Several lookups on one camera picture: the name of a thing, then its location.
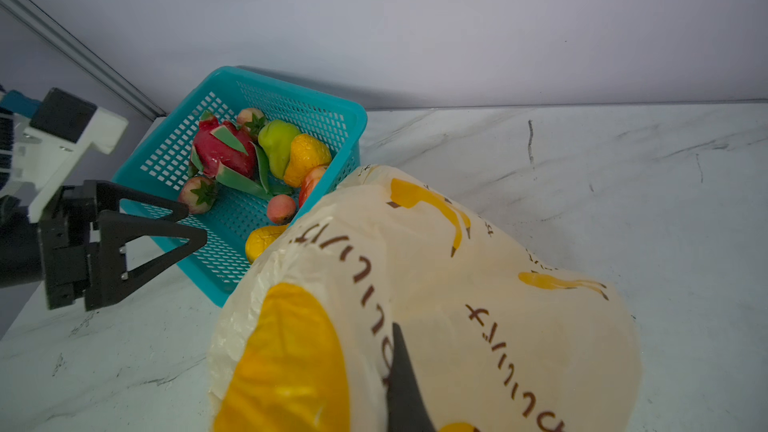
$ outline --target teal plastic basket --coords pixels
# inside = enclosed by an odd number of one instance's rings
[[[247,70],[221,67],[199,84],[141,143],[115,174],[114,181],[175,200],[187,181],[190,148],[200,114],[210,110],[220,121],[235,120],[247,107],[261,109],[269,120],[282,119],[296,124],[302,132],[323,141],[331,149],[331,165],[297,218],[360,166],[358,141],[368,122],[368,115],[360,104]],[[219,307],[248,271],[250,265],[245,256],[248,235],[256,228],[272,225],[266,218],[266,204],[267,201],[260,198],[220,187],[216,204],[208,213],[181,221],[188,226],[205,228],[208,243],[178,266]],[[135,216],[157,218],[168,212],[129,200],[121,201],[120,206]],[[182,244],[176,238],[152,239],[164,252]]]

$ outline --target gray wall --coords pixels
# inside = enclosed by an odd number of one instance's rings
[[[67,178],[67,184],[82,183],[86,178],[110,179],[150,125],[149,120],[126,106],[4,10],[0,10],[0,83],[6,90],[15,89],[38,100],[52,87],[59,87],[129,120],[128,128],[112,154],[87,152]],[[33,284],[0,289],[0,337],[33,291]]]
[[[368,107],[768,97],[768,0],[33,0],[172,110],[247,65]]]

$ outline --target yellow lemon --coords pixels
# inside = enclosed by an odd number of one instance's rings
[[[248,262],[253,264],[287,228],[288,226],[266,226],[257,228],[248,235],[248,240],[245,241],[245,256],[248,257]]]
[[[290,143],[290,161],[283,180],[291,187],[301,187],[310,170],[330,163],[331,150],[327,145],[308,134],[299,134]]]
[[[278,284],[214,421],[214,432],[349,432],[350,389],[336,330],[312,294]]]

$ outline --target white marble surface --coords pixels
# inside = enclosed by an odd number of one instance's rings
[[[629,431],[765,429],[768,104],[371,112],[361,146],[617,285],[644,362]],[[0,428],[206,430],[216,314],[176,267],[96,314],[37,290],[0,341]]]

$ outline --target white plastic bag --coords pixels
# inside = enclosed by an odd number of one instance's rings
[[[247,360],[260,363],[239,364],[246,344],[268,348],[293,337],[281,338],[278,319],[273,328],[260,323],[261,339],[249,342],[276,284],[316,299],[322,310],[307,317],[327,315],[342,355],[338,380],[328,379],[329,362],[303,355],[330,350],[328,341],[296,344],[300,357],[281,358],[268,374],[261,362],[271,364],[275,352],[264,359],[251,350]],[[210,398],[214,416],[229,401],[226,414],[237,417],[217,420],[216,428],[279,430],[288,422],[270,414],[283,408],[285,417],[312,417],[298,419],[303,430],[331,430],[328,410],[344,407],[349,418],[334,430],[387,430],[393,323],[436,430],[626,428],[641,367],[634,324],[615,289],[543,264],[484,218],[387,166],[360,168],[324,197],[255,261],[224,306],[208,355]],[[290,355],[290,347],[276,350]],[[281,374],[287,377],[285,364],[293,368],[290,386],[263,400],[264,390],[272,394]],[[225,399],[236,369],[243,377]],[[276,382],[252,388],[249,380],[264,375]],[[297,408],[281,405],[283,396]],[[299,422],[290,427],[298,430]]]

